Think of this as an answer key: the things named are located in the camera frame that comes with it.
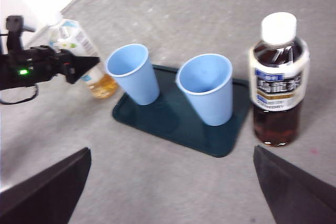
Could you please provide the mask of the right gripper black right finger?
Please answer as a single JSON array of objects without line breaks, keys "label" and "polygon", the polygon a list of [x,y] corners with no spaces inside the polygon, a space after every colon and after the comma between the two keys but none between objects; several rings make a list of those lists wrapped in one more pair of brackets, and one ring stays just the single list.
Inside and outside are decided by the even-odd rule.
[{"label": "right gripper black right finger", "polygon": [[258,181],[276,223],[335,223],[335,187],[257,145]]}]

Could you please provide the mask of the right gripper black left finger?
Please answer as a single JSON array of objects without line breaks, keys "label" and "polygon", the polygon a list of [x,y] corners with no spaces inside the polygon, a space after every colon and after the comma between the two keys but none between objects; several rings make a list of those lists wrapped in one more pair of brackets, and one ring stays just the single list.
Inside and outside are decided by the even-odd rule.
[{"label": "right gripper black left finger", "polygon": [[68,223],[90,167],[91,151],[85,147],[1,192],[1,223]]}]

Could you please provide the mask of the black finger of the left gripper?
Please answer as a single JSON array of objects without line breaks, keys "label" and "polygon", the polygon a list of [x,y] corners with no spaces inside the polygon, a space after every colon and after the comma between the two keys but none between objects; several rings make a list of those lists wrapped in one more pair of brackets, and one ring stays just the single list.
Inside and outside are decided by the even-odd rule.
[{"label": "black finger of the left gripper", "polygon": [[85,73],[100,62],[99,57],[75,56],[69,50],[61,51],[61,73],[70,84],[76,83]]}]

